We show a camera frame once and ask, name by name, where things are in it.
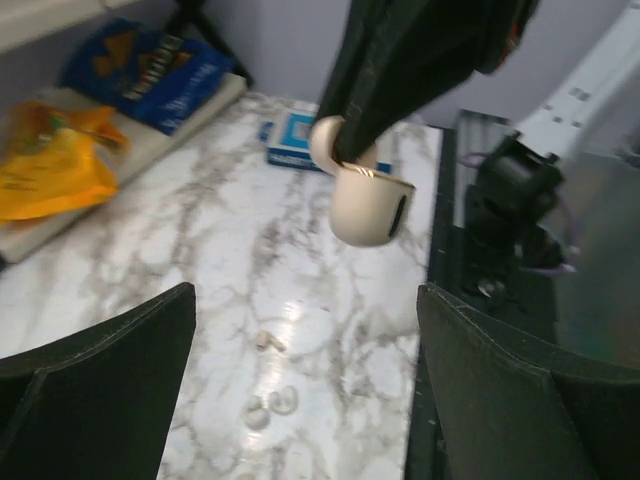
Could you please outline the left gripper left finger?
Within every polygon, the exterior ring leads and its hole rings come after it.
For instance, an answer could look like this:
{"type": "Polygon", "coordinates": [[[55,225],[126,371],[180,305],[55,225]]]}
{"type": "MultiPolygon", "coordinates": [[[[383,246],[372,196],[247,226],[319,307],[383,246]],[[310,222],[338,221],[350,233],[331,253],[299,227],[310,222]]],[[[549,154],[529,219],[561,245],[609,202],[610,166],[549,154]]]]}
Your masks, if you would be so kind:
{"type": "Polygon", "coordinates": [[[195,329],[183,282],[2,359],[2,478],[156,478],[195,329]]]}

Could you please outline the beige earbud charging case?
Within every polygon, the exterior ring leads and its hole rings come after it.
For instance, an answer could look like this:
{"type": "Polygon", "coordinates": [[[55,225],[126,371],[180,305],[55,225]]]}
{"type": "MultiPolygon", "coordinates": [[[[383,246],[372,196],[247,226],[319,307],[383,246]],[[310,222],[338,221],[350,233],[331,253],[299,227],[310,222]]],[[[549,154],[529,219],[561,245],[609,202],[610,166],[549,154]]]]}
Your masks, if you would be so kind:
{"type": "Polygon", "coordinates": [[[393,175],[394,135],[387,132],[353,163],[339,161],[334,147],[344,124],[340,116],[316,121],[311,159],[334,177],[329,209],[333,234],[354,247],[379,247],[397,237],[408,215],[415,186],[393,175]]]}

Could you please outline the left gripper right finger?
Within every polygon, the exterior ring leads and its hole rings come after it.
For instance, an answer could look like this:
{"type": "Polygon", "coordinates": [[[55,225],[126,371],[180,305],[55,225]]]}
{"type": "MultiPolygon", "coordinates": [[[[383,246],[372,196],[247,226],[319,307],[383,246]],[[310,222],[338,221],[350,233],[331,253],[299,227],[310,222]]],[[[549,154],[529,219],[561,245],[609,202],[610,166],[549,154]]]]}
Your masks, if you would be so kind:
{"type": "Polygon", "coordinates": [[[456,479],[636,479],[639,372],[418,290],[421,340],[456,479]]]}

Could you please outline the beige earbud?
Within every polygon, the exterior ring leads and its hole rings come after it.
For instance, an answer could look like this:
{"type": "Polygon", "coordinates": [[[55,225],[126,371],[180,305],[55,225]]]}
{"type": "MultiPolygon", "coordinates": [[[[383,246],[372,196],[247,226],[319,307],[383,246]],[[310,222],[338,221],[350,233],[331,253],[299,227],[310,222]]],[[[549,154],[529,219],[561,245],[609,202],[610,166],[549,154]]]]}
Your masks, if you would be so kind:
{"type": "Polygon", "coordinates": [[[293,386],[286,386],[279,391],[272,391],[268,397],[270,410],[277,415],[290,415],[299,405],[298,392],[293,386]]]}
{"type": "Polygon", "coordinates": [[[269,410],[264,406],[260,396],[252,396],[249,399],[244,408],[243,420],[245,425],[253,431],[261,431],[269,425],[269,410]]]}
{"type": "Polygon", "coordinates": [[[268,348],[274,348],[279,352],[286,350],[286,346],[268,331],[260,331],[256,335],[255,346],[258,350],[266,350],[268,348]]]}

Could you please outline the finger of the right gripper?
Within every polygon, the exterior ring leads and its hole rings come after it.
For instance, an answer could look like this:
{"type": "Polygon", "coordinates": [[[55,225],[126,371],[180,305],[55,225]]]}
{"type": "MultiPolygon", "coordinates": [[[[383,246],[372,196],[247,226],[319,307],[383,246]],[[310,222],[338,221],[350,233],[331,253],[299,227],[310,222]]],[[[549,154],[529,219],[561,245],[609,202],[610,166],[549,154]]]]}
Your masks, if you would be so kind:
{"type": "Polygon", "coordinates": [[[344,123],[331,147],[353,163],[389,127],[516,49],[530,0],[354,1],[317,116],[344,123]]]}

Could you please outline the beige earbud right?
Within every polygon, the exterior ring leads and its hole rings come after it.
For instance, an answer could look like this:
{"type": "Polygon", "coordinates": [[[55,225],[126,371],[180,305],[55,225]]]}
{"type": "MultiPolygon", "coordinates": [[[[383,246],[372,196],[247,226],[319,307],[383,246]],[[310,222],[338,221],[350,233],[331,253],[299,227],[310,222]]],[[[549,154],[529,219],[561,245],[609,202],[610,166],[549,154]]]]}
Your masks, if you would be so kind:
{"type": "Polygon", "coordinates": [[[260,396],[252,396],[249,399],[244,408],[243,420],[245,425],[253,431],[261,431],[269,425],[269,410],[264,406],[260,396]]]}

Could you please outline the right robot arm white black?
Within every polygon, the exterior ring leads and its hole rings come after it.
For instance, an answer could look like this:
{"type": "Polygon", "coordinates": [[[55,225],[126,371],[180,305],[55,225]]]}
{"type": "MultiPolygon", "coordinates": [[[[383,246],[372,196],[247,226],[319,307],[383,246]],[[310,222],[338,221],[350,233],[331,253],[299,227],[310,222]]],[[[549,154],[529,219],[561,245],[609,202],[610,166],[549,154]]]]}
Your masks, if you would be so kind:
{"type": "MultiPolygon", "coordinates": [[[[314,163],[335,179],[329,222],[355,247],[393,240],[413,186],[375,166],[378,138],[520,43],[533,1],[354,1],[311,129],[314,163]]],[[[515,248],[559,201],[568,164],[639,81],[639,5],[630,2],[557,90],[476,166],[466,190],[468,292],[509,294],[515,248]]]]}

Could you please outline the black frame cream shelf unit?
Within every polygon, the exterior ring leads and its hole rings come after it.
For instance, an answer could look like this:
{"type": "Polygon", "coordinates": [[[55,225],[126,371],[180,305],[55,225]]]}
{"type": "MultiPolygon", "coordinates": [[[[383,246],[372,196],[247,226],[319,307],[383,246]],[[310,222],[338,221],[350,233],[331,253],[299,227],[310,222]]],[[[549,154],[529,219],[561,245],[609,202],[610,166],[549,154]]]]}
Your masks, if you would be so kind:
{"type": "MultiPolygon", "coordinates": [[[[183,33],[193,25],[214,48],[229,54],[231,50],[213,28],[202,11],[202,1],[179,1],[168,25],[183,33]]],[[[108,159],[119,185],[125,186],[152,163],[210,123],[224,109],[237,101],[252,79],[243,65],[239,65],[222,80],[216,94],[204,103],[182,126],[167,136],[120,113],[112,115],[114,126],[124,134],[130,146],[108,159]]],[[[87,213],[87,209],[64,212],[34,221],[21,221],[1,226],[1,264],[15,264],[42,247],[54,236],[87,213]]]]}

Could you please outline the blue white card packet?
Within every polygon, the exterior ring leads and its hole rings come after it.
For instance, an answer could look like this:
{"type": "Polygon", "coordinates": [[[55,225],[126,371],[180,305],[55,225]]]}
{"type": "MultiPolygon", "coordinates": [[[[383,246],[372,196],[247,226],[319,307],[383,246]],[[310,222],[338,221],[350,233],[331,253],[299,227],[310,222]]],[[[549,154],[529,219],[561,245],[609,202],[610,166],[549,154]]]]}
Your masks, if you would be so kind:
{"type": "MultiPolygon", "coordinates": [[[[335,176],[338,166],[324,170],[318,166],[310,148],[311,131],[315,114],[302,110],[286,109],[276,120],[265,121],[260,127],[258,139],[264,144],[268,164],[299,170],[324,172],[335,176]]],[[[371,156],[362,157],[359,163],[390,175],[393,172],[395,134],[385,132],[376,141],[371,156]]]]}

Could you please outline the beige earbud left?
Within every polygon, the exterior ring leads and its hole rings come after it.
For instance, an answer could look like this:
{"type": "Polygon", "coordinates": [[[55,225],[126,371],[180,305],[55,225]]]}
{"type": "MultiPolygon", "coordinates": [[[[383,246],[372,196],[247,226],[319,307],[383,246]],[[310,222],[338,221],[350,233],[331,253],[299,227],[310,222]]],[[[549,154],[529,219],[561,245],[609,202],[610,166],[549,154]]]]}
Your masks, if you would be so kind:
{"type": "Polygon", "coordinates": [[[255,346],[258,350],[266,350],[268,348],[274,348],[279,352],[286,350],[286,346],[268,331],[260,331],[256,335],[255,346]]]}

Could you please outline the beige earbud middle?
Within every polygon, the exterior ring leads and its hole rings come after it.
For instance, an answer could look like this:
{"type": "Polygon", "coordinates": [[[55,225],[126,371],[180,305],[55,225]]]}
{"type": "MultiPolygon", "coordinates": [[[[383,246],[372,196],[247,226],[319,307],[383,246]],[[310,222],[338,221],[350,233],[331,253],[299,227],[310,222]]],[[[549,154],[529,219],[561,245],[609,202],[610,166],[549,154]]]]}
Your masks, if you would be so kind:
{"type": "Polygon", "coordinates": [[[279,391],[272,391],[268,397],[270,410],[277,415],[290,415],[299,405],[298,392],[293,386],[286,386],[279,391]]]}

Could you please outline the orange snack bag lower shelf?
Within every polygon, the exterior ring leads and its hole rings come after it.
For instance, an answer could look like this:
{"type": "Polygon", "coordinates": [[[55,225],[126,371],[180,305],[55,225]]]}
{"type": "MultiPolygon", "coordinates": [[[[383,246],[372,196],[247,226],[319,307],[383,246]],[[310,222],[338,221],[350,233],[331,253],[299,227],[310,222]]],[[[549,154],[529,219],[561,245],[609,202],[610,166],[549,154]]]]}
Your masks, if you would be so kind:
{"type": "Polygon", "coordinates": [[[31,221],[111,199],[115,164],[130,142],[115,109],[61,109],[40,101],[13,107],[1,145],[1,223],[31,221]]]}

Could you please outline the blue Doritos bag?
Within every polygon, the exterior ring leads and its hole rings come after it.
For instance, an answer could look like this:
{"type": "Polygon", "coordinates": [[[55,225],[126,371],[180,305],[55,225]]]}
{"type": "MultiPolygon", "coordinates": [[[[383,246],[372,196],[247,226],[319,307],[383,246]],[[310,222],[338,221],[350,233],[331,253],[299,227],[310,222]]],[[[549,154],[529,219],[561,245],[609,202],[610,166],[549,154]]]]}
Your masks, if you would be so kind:
{"type": "Polygon", "coordinates": [[[216,94],[234,64],[198,40],[116,18],[76,49],[59,84],[172,135],[216,94]]]}

